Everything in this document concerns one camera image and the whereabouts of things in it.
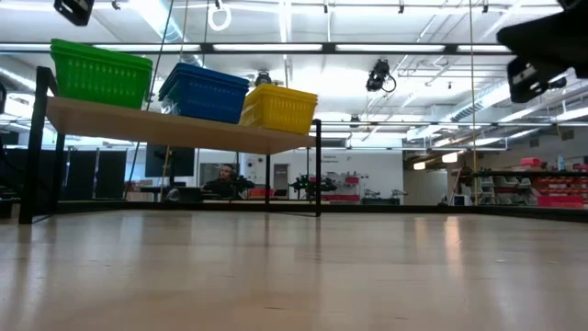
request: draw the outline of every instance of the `metal table leg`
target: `metal table leg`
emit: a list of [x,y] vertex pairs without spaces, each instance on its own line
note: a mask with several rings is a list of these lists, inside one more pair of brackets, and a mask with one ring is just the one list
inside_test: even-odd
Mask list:
[[271,156],[266,155],[266,212],[269,212],[269,172],[271,169]]
[[321,216],[321,120],[314,120],[314,125],[316,125],[316,189],[315,189],[315,215],[316,217]]
[[[20,200],[20,214],[18,215],[19,224],[33,224],[33,217],[39,212],[37,202],[37,187],[39,184],[39,169],[40,169],[40,153],[43,143],[43,128],[45,126],[45,115],[47,114],[47,92],[49,89],[53,95],[57,95],[57,84],[51,69],[45,67],[37,68],[37,86],[35,88],[35,104],[33,106],[33,114],[30,123],[30,134],[28,136],[28,151],[27,151],[27,166],[25,169],[25,185]],[[56,142],[56,155],[53,178],[53,187],[49,200],[49,206],[43,206],[43,209],[48,211],[57,208],[57,199],[59,198],[59,190],[61,185],[55,185],[56,182],[61,183],[61,163],[63,160],[63,145],[65,137],[60,134]]]

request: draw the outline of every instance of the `security camera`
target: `security camera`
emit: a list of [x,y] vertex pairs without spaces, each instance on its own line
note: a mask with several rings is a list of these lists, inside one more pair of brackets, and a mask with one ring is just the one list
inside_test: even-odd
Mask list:
[[[391,80],[394,82],[394,88],[391,90],[384,89],[386,81]],[[369,77],[366,82],[366,90],[368,92],[377,92],[383,90],[384,92],[391,93],[396,89],[396,80],[390,75],[390,65],[388,60],[378,60],[374,65],[374,68],[369,72]]]

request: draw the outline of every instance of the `green basket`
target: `green basket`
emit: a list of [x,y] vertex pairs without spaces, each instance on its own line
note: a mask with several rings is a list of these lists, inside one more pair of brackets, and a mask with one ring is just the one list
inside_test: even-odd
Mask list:
[[60,97],[141,108],[151,83],[149,59],[51,40]]

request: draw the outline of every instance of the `wooden floor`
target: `wooden floor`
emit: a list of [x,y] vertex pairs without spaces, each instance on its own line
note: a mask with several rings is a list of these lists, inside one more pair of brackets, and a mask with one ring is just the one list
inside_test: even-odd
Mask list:
[[124,211],[0,224],[0,330],[588,330],[588,226]]

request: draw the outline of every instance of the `man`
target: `man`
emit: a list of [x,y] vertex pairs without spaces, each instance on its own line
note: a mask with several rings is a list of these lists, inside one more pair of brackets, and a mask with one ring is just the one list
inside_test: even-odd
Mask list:
[[232,165],[221,165],[219,177],[206,183],[203,190],[218,194],[223,198],[231,198],[235,192],[232,183]]

